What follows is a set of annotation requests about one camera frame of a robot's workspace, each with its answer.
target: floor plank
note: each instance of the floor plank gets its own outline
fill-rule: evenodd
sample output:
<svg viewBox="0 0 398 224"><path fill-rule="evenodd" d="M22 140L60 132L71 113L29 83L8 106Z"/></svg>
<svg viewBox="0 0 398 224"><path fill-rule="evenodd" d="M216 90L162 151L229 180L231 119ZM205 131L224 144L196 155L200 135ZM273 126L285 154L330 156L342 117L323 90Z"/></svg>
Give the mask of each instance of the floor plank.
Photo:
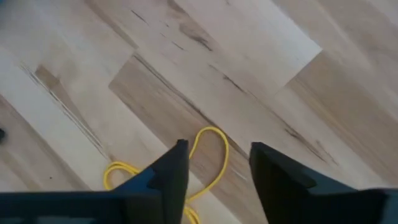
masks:
<svg viewBox="0 0 398 224"><path fill-rule="evenodd" d="M102 8L101 13L107 13L108 19L134 40L139 55L161 71L168 82L223 128L246 153L252 141L264 141L328 172L327 165L316 159L307 146L297 144L285 131L285 124L252 97L251 91L256 88L245 89L230 78L230 70L234 71L229 66L235 61L178 5L170 7L170 2L152 1L89 3ZM131 12L136 9L141 13L139 17ZM201 34L212 51L180 31L181 23L190 25L191 36Z"/></svg>
<svg viewBox="0 0 398 224"><path fill-rule="evenodd" d="M386 15L366 0L274 2L398 119L398 29Z"/></svg>
<svg viewBox="0 0 398 224"><path fill-rule="evenodd" d="M120 38L81 0L35 0L45 24L57 31L72 51L95 56L98 65L115 75L134 49Z"/></svg>
<svg viewBox="0 0 398 224"><path fill-rule="evenodd" d="M202 127L213 125L138 55L129 59L109 87L168 147L181 138L192 145ZM264 223L248 159L236 147L230 147L228 169L212 192L243 223ZM223 158L219 137L205 135L190 169L204 184L209 184L221 169Z"/></svg>
<svg viewBox="0 0 398 224"><path fill-rule="evenodd" d="M120 63L121 66L129 57L127 53L132 53L134 49L130 46L127 46L127 49L122 47L113 49L114 54L119 55L117 61L108 62L102 55L98 58L98 52L92 49L93 44L96 44L92 41L92 37L84 33L81 26L69 23L65 14L58 16L54 13L57 7L63 4L66 3L53 2L51 12L43 10L42 17L59 21L56 25L52 23L48 25L57 30L60 37L63 37L68 30L72 34L80 34L80 42L91 45L79 45L79 42L74 41L72 37L53 41L51 50L45 54L35 76L68 111L76 113L73 117L80 125L87 125L84 127L85 130L88 133L92 132L90 136L96 137L98 146L106 157L111 160L123 160L138 167L147 166L161 156L167 147L108 88L110 81L119 70L115 65ZM77 2L72 1L69 4L71 6L68 7L77 7ZM91 18L91 16L87 18L84 14L74 14L74 17L75 19L80 17L83 21ZM103 44L112 45L112 41L113 39L109 42L103 40ZM97 172L101 174L102 170L97 168ZM190 179L189 191L203 188L203 184L195 174L191 174ZM207 223L239 223L239 220L212 193L193 202L192 206Z"/></svg>
<svg viewBox="0 0 398 224"><path fill-rule="evenodd" d="M278 91L270 102L274 113L294 130L292 134L308 142L319 157L344 173L346 178L340 181L345 184L357 189L390 186L324 122L324 117L314 112L307 104L308 97L303 100L294 91L293 82Z"/></svg>
<svg viewBox="0 0 398 224"><path fill-rule="evenodd" d="M0 65L3 68L0 94L81 181L91 189L101 189L101 173L98 173L98 168L105 167L108 160L80 131L68 116L68 112L62 110L62 107L34 81L32 74L21 68L17 60L4 49L0 50ZM87 166L87 160L90 160L93 166Z"/></svg>
<svg viewBox="0 0 398 224"><path fill-rule="evenodd" d="M320 54L289 86L359 157L391 185L397 185L398 123L338 62Z"/></svg>
<svg viewBox="0 0 398 224"><path fill-rule="evenodd" d="M0 127L7 132L0 145L2 170L0 191L83 190L88 187L25 119L0 96ZM15 175L20 181L6 177Z"/></svg>
<svg viewBox="0 0 398 224"><path fill-rule="evenodd" d="M275 93L319 53L319 46L272 2L260 6L252 2L236 2L234 6L229 2L231 5L222 0L198 2L203 4L199 6L171 0L87 0L93 10L112 21L123 31L121 35L129 36L138 47L146 44L174 63L189 60L203 69L215 67L226 79L259 98ZM260 8L272 13L258 12ZM203 11L209 16L200 16ZM275 26L273 21L279 20L284 25Z"/></svg>

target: yellow cord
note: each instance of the yellow cord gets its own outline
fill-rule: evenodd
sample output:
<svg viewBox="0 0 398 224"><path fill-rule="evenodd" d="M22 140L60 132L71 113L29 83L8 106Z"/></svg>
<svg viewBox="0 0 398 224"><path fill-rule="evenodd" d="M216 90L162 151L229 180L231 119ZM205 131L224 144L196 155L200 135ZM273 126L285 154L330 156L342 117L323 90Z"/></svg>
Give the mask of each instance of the yellow cord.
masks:
<svg viewBox="0 0 398 224"><path fill-rule="evenodd" d="M188 197L187 199L185 199L185 203L190 203L192 201L194 201L196 198L200 197L201 195L203 195L204 193L206 193L207 191L209 191L212 187L214 187L214 185L217 184L217 182L221 179L221 177L223 176L225 170L226 170L226 166L228 163L228 157L229 157L229 144L228 144L228 140L225 136L225 134L222 132L222 130L216 128L216 127L205 127L203 129L201 129L196 138L195 138L195 142L193 143L193 147L192 150L189 154L189 159L192 158L193 153L195 152L197 145L198 145L198 141L200 139L200 136L205 132L205 131L214 131L215 133L219 134L221 136L221 138L224 141L224 145L225 145L225 158L224 158L224 164L223 164L223 168L221 169L220 173L217 175L217 177L204 189L199 190L197 193L193 194L192 196ZM109 178L108 175L114 171L114 170L124 170L128 173L130 173L131 175L137 175L138 173L141 172L140 169L138 169L137 167L134 167L132 165L129 165L127 163L124 162L120 162L120 161L116 161L116 162L112 162L110 163L110 165L106 168L105 172L104 172L104 179L103 179L103 183L104 183L104 187L107 190L111 190L113 189L113 187L109 184ZM191 207L189 207L188 205L185 205L184 207L184 214L188 217L188 219L190 220L190 222L192 224L200 224L200 219L198 214L194 211L194 209L192 209Z"/></svg>

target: black object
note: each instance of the black object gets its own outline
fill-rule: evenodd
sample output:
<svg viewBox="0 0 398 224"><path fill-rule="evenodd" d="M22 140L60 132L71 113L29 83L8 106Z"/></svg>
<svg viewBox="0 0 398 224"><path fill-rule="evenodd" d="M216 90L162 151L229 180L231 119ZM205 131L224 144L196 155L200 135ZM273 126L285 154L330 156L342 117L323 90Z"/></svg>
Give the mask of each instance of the black object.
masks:
<svg viewBox="0 0 398 224"><path fill-rule="evenodd" d="M352 189L261 142L250 165L270 224L398 223L397 190Z"/></svg>
<svg viewBox="0 0 398 224"><path fill-rule="evenodd" d="M188 142L109 192L0 194L0 223L180 223Z"/></svg>
<svg viewBox="0 0 398 224"><path fill-rule="evenodd" d="M6 132L0 128L0 143L6 138Z"/></svg>

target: wooden floor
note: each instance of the wooden floor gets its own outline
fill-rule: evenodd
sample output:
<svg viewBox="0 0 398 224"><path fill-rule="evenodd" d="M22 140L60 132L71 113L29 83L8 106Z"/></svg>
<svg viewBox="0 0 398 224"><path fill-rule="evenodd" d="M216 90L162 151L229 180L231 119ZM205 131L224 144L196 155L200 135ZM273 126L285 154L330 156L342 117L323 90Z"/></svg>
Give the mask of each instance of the wooden floor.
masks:
<svg viewBox="0 0 398 224"><path fill-rule="evenodd" d="M3 2L0 190L101 190L111 161L145 167L209 125L231 157L192 203L203 223L266 223L253 141L398 187L397 15L394 0ZM217 136L200 145L189 192L223 160Z"/></svg>

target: black foot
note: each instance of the black foot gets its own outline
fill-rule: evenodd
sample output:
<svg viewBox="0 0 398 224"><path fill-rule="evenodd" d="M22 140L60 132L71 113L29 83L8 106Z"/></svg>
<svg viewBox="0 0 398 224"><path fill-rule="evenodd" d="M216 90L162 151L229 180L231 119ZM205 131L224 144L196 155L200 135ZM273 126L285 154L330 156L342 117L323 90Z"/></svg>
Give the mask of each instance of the black foot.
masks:
<svg viewBox="0 0 398 224"><path fill-rule="evenodd" d="M6 132L0 128L0 143L2 143L5 138L6 138Z"/></svg>

